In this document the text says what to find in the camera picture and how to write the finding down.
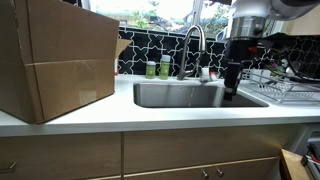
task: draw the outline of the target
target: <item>wooden cabinet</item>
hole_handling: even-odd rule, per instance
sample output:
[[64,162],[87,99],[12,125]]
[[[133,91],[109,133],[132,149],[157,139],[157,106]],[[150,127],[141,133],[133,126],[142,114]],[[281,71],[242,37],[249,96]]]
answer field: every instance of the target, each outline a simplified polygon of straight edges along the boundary
[[272,179],[278,158],[253,159],[247,161],[196,166],[166,171],[155,171],[125,176],[125,180],[248,180]]
[[124,174],[279,155],[295,125],[124,133]]
[[120,133],[0,138],[0,179],[83,179],[119,176]]
[[289,35],[320,35],[320,5],[306,15],[293,21],[278,22],[277,31]]

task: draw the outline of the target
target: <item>cabinet handle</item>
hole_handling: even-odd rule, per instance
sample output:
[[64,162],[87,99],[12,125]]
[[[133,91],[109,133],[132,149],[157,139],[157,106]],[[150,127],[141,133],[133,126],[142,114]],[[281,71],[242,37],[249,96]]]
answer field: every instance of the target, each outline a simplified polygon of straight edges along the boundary
[[8,168],[0,169],[0,174],[13,173],[16,170],[16,162],[12,163]]
[[202,170],[202,179],[204,180],[209,179],[209,174],[207,174],[204,170]]
[[220,171],[220,169],[217,168],[217,174],[219,177],[223,177],[224,173],[222,171]]

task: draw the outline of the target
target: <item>wire rack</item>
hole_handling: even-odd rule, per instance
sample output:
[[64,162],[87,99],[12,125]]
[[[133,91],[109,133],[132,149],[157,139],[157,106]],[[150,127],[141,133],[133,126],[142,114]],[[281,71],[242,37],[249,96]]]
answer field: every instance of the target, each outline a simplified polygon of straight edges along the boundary
[[243,71],[242,77],[249,80],[245,87],[280,103],[320,104],[320,88],[313,84],[300,84],[280,77],[265,77],[249,69]]

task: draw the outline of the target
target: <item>kitchen sink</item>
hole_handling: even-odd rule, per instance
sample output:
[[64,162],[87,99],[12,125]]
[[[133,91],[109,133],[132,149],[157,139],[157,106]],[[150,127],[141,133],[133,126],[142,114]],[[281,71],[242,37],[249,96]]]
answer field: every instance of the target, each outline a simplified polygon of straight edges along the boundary
[[241,92],[232,101],[225,101],[224,87],[219,85],[139,83],[133,89],[134,103],[146,108],[268,107]]

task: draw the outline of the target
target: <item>small bottle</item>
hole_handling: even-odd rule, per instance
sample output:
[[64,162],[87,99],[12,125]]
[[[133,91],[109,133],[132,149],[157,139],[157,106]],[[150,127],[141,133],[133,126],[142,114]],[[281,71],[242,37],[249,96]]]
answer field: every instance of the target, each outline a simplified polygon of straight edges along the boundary
[[153,79],[156,74],[156,63],[154,61],[147,62],[146,78]]
[[161,58],[161,70],[160,70],[160,79],[167,80],[170,68],[170,59],[169,55],[162,55]]

